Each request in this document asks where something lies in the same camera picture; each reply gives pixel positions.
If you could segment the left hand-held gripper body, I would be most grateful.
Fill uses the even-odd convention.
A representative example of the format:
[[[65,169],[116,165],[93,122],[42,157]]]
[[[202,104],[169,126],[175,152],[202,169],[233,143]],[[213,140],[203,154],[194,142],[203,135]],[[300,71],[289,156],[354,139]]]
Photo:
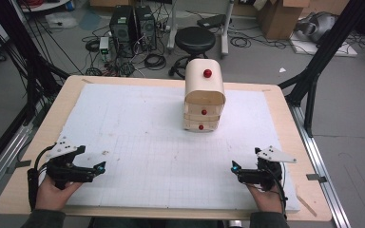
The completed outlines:
[[[68,182],[92,182],[93,167],[80,167],[73,163],[76,156],[86,151],[84,145],[74,145],[67,137],[60,138],[47,154],[47,175],[61,190]]]

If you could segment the person's left hand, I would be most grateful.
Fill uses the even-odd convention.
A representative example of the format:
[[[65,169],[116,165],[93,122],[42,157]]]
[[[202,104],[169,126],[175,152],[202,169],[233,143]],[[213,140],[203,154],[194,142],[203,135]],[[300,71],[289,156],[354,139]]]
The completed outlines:
[[[61,190],[55,186],[55,181],[50,176],[45,176],[37,191],[35,208],[61,211],[82,185],[81,182],[68,182],[66,188]]]

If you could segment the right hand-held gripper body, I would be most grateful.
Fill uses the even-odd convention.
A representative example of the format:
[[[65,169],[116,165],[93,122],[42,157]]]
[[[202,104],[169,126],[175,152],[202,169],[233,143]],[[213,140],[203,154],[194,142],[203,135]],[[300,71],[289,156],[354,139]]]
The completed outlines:
[[[296,163],[298,160],[275,148],[269,146],[264,149],[255,148],[257,168],[246,169],[237,165],[237,178],[240,183],[259,184],[263,191],[270,191],[272,187],[282,180],[282,162]]]

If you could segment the person's right hand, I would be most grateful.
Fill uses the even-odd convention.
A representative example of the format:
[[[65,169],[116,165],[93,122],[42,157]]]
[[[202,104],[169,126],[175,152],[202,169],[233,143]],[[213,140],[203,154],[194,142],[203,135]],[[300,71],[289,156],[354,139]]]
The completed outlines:
[[[247,184],[258,209],[261,212],[283,213],[279,190],[273,186],[270,191],[260,191],[254,184]]]

